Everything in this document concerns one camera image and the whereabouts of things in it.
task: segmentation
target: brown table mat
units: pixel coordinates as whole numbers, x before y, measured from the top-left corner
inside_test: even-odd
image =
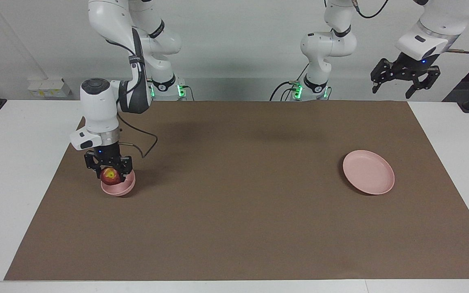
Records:
[[[408,104],[155,102],[127,198],[69,147],[5,280],[469,278],[469,210]],[[151,137],[123,126],[123,142]],[[396,172],[380,196],[344,156]]]

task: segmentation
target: red apple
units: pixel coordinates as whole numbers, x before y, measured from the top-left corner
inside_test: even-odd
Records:
[[[106,185],[117,185],[121,183],[121,175],[113,168],[106,168],[101,171],[101,181]]]

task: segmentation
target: pink plate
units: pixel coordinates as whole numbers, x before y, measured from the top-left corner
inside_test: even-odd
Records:
[[[101,188],[103,191],[114,197],[121,197],[127,195],[135,186],[135,172],[132,170],[130,174],[126,175],[126,180],[116,185],[106,185],[101,181]]]
[[[396,181],[389,163],[369,151],[354,151],[346,155],[343,171],[355,188],[369,195],[383,195],[391,191]]]

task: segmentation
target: white wall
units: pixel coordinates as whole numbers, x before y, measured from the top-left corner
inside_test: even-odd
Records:
[[[362,0],[362,12],[370,15],[382,3]],[[183,39],[182,51],[171,60],[176,72],[197,87],[197,99],[226,99],[232,93],[230,99],[265,100],[307,63],[299,49],[303,35],[328,30],[321,0],[166,0],[156,7]],[[126,52],[90,27],[87,0],[0,0],[0,11],[48,76],[65,78],[76,93],[86,78],[129,76]],[[352,56],[331,59],[332,98],[404,100],[408,82],[387,83],[373,95],[370,71],[380,58],[397,57],[395,41],[422,11],[410,0],[392,0],[374,19],[355,15],[352,29],[359,45]],[[469,49],[469,27],[454,48]],[[443,74],[432,90],[416,93],[413,100],[442,100],[469,72],[469,55],[443,54],[436,64]],[[37,76],[0,28],[0,96],[28,98],[26,80]]]

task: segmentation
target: table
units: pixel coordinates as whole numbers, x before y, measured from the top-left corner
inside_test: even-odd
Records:
[[[452,103],[410,106],[469,208],[469,114]],[[0,111],[0,292],[469,291],[469,280],[2,282],[81,116],[78,101],[9,101]]]

